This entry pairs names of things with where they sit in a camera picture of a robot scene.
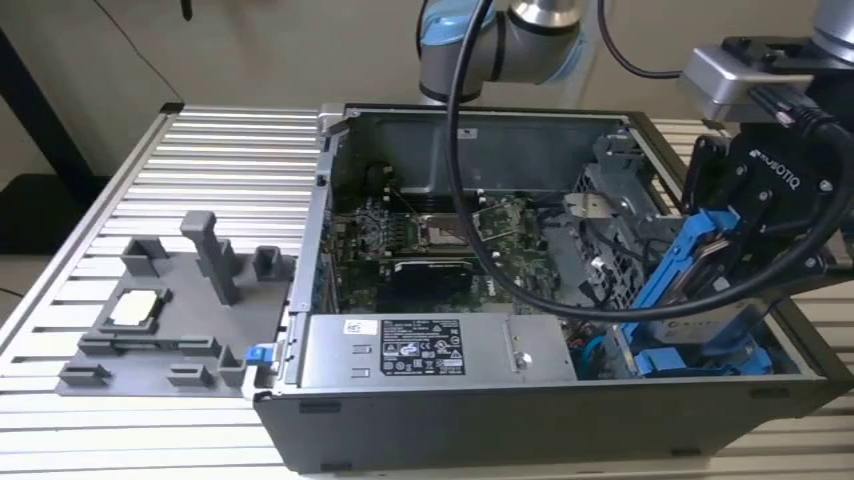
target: cable connector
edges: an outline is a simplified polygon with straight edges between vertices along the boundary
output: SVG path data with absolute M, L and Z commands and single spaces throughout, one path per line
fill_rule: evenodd
M 804 137 L 811 137 L 819 126 L 836 123 L 812 99 L 788 85 L 759 85 L 750 89 L 748 95 L 776 122 Z

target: circuit board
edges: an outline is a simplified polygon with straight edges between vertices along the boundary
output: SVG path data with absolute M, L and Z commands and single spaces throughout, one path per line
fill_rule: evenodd
M 472 218 L 496 265 L 519 286 L 554 298 L 560 279 L 528 199 L 482 194 L 479 205 Z M 538 313 L 484 274 L 455 213 L 395 212 L 371 198 L 333 215 L 333 225 L 340 313 Z

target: metal table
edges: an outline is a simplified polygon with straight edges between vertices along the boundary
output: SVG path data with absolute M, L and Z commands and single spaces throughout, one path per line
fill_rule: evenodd
M 656 127 L 687 161 L 696 121 Z M 296 254 L 317 154 L 316 112 L 185 107 L 157 117 L 99 201 L 0 328 L 0 474 L 123 480 L 296 478 L 281 465 L 247 401 L 84 398 L 52 393 L 124 266 L 128 238 L 156 234 L 171 251 L 189 209 L 216 212 L 235 250 L 277 245 Z M 796 299 L 854 368 L 854 284 Z M 396 478 L 854 478 L 854 395 L 815 415 L 776 420 L 710 460 L 611 462 L 411 471 Z

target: warning label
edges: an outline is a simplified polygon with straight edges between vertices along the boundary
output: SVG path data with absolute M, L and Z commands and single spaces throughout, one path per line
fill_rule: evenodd
M 383 320 L 384 375 L 466 375 L 459 320 Z

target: white wall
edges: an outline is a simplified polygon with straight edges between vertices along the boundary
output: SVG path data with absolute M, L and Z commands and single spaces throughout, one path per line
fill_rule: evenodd
M 101 1 L 188 103 L 419 100 L 418 0 L 196 0 L 189 23 L 177 0 Z M 678 68 L 692 45 L 727 34 L 807 33 L 816 3 L 611 1 L 616 41 L 647 68 Z M 91 0 L 0 0 L 0 27 L 93 169 L 111 173 L 173 95 Z M 599 52 L 580 107 L 695 115 L 671 82 L 640 82 Z M 484 103 L 572 107 L 571 86 L 492 85 Z
M 188 103 L 419 101 L 418 0 L 103 0 Z M 93 168 L 109 173 L 173 95 L 89 0 L 0 0 L 7 32 Z M 560 87 L 491 104 L 554 106 Z

